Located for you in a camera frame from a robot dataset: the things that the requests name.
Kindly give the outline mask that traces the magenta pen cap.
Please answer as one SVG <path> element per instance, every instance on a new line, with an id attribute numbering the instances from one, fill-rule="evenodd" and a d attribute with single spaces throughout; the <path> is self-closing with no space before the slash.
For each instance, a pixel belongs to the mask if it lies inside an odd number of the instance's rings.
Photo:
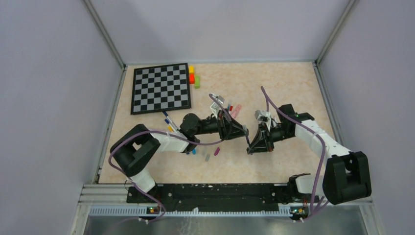
<path id="1" fill-rule="evenodd" d="M 220 152 L 220 147 L 217 147 L 215 152 L 214 152 L 214 156 L 217 156 L 219 154 L 219 152 Z"/>

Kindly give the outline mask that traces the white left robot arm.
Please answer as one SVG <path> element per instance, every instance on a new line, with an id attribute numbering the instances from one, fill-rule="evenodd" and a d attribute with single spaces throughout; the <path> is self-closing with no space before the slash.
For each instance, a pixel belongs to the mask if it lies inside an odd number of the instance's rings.
<path id="1" fill-rule="evenodd" d="M 149 130 L 138 124 L 118 140 L 110 149 L 110 156 L 121 172 L 139 188 L 138 196 L 152 202 L 157 196 L 155 181 L 146 165 L 157 152 L 188 153 L 201 142 L 197 135 L 219 134 L 220 141 L 246 137 L 248 129 L 229 116 L 227 111 L 205 119 L 190 113 L 185 115 L 177 131 L 172 133 Z"/>

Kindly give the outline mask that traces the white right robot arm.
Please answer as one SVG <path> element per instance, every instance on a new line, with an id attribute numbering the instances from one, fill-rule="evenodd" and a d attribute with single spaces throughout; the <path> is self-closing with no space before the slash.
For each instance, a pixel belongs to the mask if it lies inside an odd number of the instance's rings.
<path id="1" fill-rule="evenodd" d="M 324 197 L 333 205 L 371 196 L 367 156 L 342 146 L 325 132 L 309 113 L 297 113 L 291 104 L 282 105 L 276 121 L 269 111 L 256 110 L 258 130 L 247 148 L 248 154 L 272 152 L 274 144 L 298 138 L 319 158 L 316 174 L 290 177 L 287 196 L 294 202 L 307 194 Z"/>

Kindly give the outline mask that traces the pink highlighter marker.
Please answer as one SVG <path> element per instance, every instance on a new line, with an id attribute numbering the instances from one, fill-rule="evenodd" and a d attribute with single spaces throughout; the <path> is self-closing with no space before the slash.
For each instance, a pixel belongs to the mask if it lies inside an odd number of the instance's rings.
<path id="1" fill-rule="evenodd" d="M 231 112 L 231 117 L 232 118 L 236 118 L 240 112 L 242 108 L 242 105 L 238 104 L 236 106 L 233 106 L 232 112 Z"/>

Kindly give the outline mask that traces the green toy block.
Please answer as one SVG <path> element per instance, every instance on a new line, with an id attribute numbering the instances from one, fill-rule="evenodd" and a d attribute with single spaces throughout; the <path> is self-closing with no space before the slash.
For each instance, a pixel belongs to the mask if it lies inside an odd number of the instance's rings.
<path id="1" fill-rule="evenodd" d="M 196 75 L 196 76 L 194 77 L 194 87 L 195 87 L 196 89 L 199 89 L 199 88 L 200 88 L 200 76 L 198 76 L 198 75 Z"/>

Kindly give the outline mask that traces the orange toy block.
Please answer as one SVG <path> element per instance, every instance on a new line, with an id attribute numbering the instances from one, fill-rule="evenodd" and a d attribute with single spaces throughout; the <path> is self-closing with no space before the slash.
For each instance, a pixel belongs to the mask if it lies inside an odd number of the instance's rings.
<path id="1" fill-rule="evenodd" d="M 189 74 L 189 82 L 190 84 L 194 84 L 195 83 L 195 76 L 193 73 Z"/>

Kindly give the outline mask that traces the black and grey chessboard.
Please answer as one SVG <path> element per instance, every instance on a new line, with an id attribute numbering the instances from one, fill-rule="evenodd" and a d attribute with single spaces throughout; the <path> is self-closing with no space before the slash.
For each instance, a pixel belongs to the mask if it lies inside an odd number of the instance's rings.
<path id="1" fill-rule="evenodd" d="M 188 63 L 134 69 L 131 115 L 190 109 Z"/>

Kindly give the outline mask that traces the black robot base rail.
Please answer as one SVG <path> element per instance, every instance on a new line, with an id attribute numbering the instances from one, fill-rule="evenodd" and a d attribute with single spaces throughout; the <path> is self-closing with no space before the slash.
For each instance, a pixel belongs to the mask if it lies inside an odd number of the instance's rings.
<path id="1" fill-rule="evenodd" d="M 287 184 L 158 184 L 147 195 L 128 188 L 130 204 L 161 202 L 168 212 L 276 212 L 280 205 L 311 201 Z"/>

